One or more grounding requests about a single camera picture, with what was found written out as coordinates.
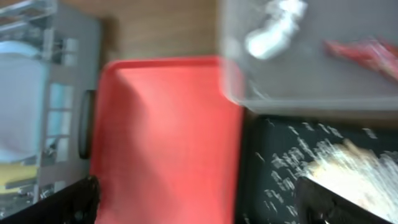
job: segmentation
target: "gray dish rack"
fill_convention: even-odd
[[[57,0],[0,2],[0,42],[17,40],[40,50],[35,58],[49,66],[45,86],[40,151],[18,163],[36,165],[33,179],[7,183],[19,191],[0,195],[0,219],[12,215],[88,175],[81,159],[79,129],[87,91],[96,89],[101,42],[100,22]],[[52,105],[54,90],[62,104]],[[62,118],[51,133],[50,118]]]

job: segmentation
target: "yellow object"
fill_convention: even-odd
[[[6,190],[6,183],[26,180],[36,177],[36,166],[22,166],[20,164],[0,164],[0,194],[17,192],[19,189]]]

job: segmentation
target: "black handle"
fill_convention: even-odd
[[[91,156],[91,142],[93,140],[95,90],[86,90],[80,108],[78,149],[81,159]]]

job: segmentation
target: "wooden surface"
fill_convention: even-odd
[[[216,0],[64,0],[104,24],[105,61],[216,53]]]

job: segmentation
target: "red object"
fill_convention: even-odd
[[[398,80],[398,48],[383,40],[365,40],[348,45],[328,41],[326,48],[333,55],[354,60]]]
[[[217,57],[123,61],[99,84],[97,224],[232,224],[243,109]]]

